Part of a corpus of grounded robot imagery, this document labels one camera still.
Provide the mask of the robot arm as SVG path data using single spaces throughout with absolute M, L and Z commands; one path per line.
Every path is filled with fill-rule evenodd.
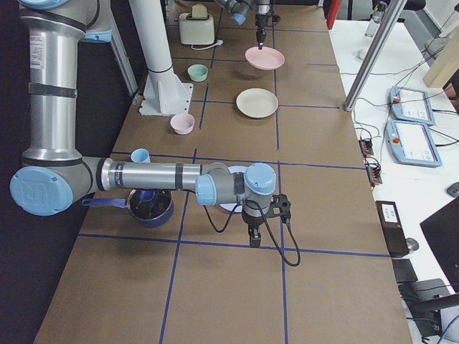
M 246 22 L 252 10 L 255 11 L 255 26 L 257 48 L 262 50 L 265 46 L 266 27 L 271 20 L 275 25 L 279 20 L 279 16 L 275 13 L 274 1 L 268 0 L 222 0 L 216 1 L 228 14 L 237 25 L 242 25 Z
M 110 39 L 115 26 L 109 1 L 20 1 L 29 29 L 31 143 L 11 178 L 17 205 L 51 216 L 96 191 L 129 188 L 128 208 L 150 210 L 162 190 L 192 191 L 198 204 L 242 207 L 250 246 L 274 217 L 276 175 L 264 163 L 231 173 L 222 163 L 134 163 L 83 156 L 75 147 L 77 48 L 84 39 Z

